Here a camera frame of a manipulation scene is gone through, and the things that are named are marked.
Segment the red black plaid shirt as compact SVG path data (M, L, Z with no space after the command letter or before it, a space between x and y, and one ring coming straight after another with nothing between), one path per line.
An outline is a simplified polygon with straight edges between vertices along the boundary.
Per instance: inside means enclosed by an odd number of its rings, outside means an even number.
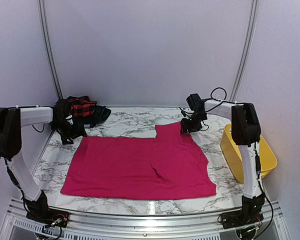
M60 99L55 103L55 107L62 110L64 115L73 116L75 118L84 118L93 115L97 101L92 101L89 96L73 97L69 96L66 99Z

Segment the pink garment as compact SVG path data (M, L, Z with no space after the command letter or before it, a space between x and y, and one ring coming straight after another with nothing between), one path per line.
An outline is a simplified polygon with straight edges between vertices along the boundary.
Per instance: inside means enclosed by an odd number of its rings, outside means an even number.
M208 160L179 122L157 125L156 136L83 138L61 193L75 197L181 200L211 197Z

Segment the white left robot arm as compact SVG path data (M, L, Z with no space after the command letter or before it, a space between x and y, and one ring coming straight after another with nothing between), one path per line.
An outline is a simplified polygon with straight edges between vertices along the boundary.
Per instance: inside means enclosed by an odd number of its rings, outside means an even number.
M50 107L0 107L0 158L4 159L11 181L20 189L26 211L47 223L53 218L53 211L45 193L31 176L22 153L22 129L37 124L50 124L64 145L87 134L84 126L74 120L71 103L65 99Z

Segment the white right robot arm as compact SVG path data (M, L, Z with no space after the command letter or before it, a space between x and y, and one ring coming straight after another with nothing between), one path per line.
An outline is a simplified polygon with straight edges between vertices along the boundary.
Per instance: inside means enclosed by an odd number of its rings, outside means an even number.
M189 95L186 102L192 112L181 110L184 116L181 120L182 134L200 131L208 114L231 121L231 135L241 153L244 176L242 209L238 211L237 219L242 224L248 224L265 203L259 154L261 126L254 105L248 102L229 102L212 96L205 99L197 93Z

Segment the yellow laundry basket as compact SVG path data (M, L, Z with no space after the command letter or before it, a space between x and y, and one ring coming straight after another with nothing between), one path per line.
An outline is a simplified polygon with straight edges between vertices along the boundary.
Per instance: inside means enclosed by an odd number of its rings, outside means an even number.
M224 127L220 146L235 179L243 184L244 176L242 157L238 146L232 139L231 130L231 124L227 124ZM276 156L262 136L260 140L260 162L262 179L265 178L278 164Z

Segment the dark green plaid garment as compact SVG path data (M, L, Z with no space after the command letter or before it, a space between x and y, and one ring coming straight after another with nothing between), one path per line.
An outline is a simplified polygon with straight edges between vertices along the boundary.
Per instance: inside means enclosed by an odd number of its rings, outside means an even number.
M103 124L111 115L111 110L106 106L96 106L92 115L84 117L82 122L84 125L88 125L90 128L96 125Z

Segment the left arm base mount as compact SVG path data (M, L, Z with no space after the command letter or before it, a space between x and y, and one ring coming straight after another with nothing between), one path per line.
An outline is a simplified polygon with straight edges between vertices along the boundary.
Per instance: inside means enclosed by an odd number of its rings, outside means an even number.
M26 217L30 220L40 222L49 227L67 227L69 220L69 212L50 208L48 213L40 213L38 211L27 210Z

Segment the aluminium front rail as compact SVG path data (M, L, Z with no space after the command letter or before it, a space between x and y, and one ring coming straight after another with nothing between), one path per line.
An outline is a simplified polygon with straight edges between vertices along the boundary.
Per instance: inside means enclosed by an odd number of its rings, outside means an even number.
M26 218L19 199L12 199L0 231L0 240L241 240L253 235L257 240L289 240L283 213L277 201L262 208L264 219L225 229L221 211L182 215L133 216L69 211L66 227L45 228L43 223Z

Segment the right corner wall post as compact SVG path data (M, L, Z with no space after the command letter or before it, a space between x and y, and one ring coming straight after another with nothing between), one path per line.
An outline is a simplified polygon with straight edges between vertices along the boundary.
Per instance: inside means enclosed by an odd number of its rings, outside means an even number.
M258 14L258 6L259 1L258 0L252 0L251 1L251 9L250 9L250 15L249 15L249 21L248 21L248 28L246 32L245 42L243 46L243 51L238 67L238 71L236 73L234 85L230 94L230 101L235 101L236 97L239 92L240 85L243 80L243 75L245 71L245 67L247 64L248 56L251 50L251 46L253 43L253 38L255 34L255 27L257 23L257 14Z

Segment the corner wall post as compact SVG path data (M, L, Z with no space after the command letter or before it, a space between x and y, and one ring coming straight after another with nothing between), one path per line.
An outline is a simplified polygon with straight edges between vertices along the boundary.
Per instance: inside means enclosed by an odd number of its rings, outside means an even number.
M58 99L61 99L63 98L63 94L62 94L59 77L58 77L58 73L57 73L57 69L53 57L52 45L51 45L49 30L48 30L48 20L46 15L45 1L38 0L37 2L38 2L38 11L39 11L39 19L40 19L40 25L42 30L43 43L44 43L45 53L47 56L47 63L51 73L52 82L54 85L56 95Z
M255 27L257 23L257 14L258 14L258 6L259 1L258 0L252 0L251 1L251 9L250 9L250 15L249 15L249 21L248 21L248 28L246 32L245 42L243 46L243 51L238 67L238 71L236 73L234 85L230 94L230 101L235 101L236 97L239 92L240 85L243 80L243 75L245 71L245 67L247 64L248 56L251 50L251 46L253 43L253 38L255 34Z

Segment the left corner wall post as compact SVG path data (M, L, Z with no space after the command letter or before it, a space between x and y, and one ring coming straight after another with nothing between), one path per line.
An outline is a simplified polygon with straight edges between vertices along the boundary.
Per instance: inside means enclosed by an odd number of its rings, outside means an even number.
M57 73L57 69L53 57L52 45L51 45L49 30L48 30L48 20L46 15L45 1L38 0L37 2L38 2L38 11L39 11L39 19L40 19L40 25L42 30L43 43L44 43L45 53L47 56L47 63L51 73L52 82L54 85L56 95L58 99L61 99L63 98L63 94L62 94L59 77L58 77L58 73Z

